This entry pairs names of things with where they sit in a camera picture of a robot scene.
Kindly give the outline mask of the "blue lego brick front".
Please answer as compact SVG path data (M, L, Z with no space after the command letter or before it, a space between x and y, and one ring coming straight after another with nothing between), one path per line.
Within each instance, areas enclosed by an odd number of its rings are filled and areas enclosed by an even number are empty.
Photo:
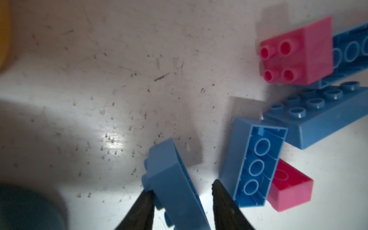
M168 227L210 229L199 195L172 138L149 149L144 167L146 173L141 178L144 190L154 192L154 204L158 210L165 209Z

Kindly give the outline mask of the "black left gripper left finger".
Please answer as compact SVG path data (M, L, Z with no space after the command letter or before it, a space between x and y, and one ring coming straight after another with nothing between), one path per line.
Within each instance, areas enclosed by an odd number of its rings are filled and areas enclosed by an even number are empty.
M116 230L152 230L154 212L154 192L143 190Z

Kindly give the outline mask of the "pink lego brick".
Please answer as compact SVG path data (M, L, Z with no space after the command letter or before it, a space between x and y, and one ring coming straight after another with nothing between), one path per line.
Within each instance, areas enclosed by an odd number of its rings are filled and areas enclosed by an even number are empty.
M263 40L259 56L268 83L309 85L332 74L332 17Z
M283 212L311 201L314 181L280 159L267 201L272 208Z

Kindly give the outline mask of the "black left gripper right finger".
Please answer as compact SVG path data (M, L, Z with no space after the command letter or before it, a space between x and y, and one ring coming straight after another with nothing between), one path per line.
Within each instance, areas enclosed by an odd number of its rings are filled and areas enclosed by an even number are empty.
M254 230L219 179L212 184L216 230Z

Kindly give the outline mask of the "blue lego brick large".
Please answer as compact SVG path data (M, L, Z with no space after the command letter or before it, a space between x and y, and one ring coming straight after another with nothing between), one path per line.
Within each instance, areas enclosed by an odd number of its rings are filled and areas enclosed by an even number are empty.
M264 206L287 133L287 127L273 121L233 121L219 179L239 207Z

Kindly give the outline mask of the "pink lego brick front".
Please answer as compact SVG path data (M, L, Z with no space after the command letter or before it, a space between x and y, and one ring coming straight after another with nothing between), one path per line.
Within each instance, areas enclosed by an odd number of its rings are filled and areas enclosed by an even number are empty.
M311 201L314 181L280 159L267 201L272 208L283 212Z

